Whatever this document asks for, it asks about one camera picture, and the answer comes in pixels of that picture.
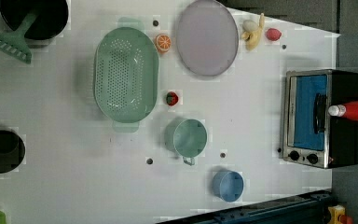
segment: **toaster oven window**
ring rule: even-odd
[[[327,94],[327,76],[292,77],[290,106],[292,116],[289,119],[289,146],[310,150],[324,150],[324,131],[315,132],[315,106],[319,96]]]

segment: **black bowl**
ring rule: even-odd
[[[25,156],[25,145],[13,132],[0,131],[0,174],[16,169]]]
[[[35,8],[39,15],[25,38],[51,39],[65,28],[69,17],[65,0],[0,0],[1,15],[12,30],[19,28],[25,16]]]

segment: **orange fruit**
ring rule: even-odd
[[[167,35],[158,35],[156,36],[156,48],[158,52],[165,53],[171,47],[171,39]]]

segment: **dark floor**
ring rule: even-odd
[[[337,67],[358,72],[358,0],[220,0],[227,7],[340,33]],[[358,223],[358,165],[333,170],[333,193]]]

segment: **green spatula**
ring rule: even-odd
[[[24,18],[16,31],[0,34],[0,50],[24,63],[31,63],[32,53],[25,43],[25,33],[34,23],[37,14],[32,11]]]

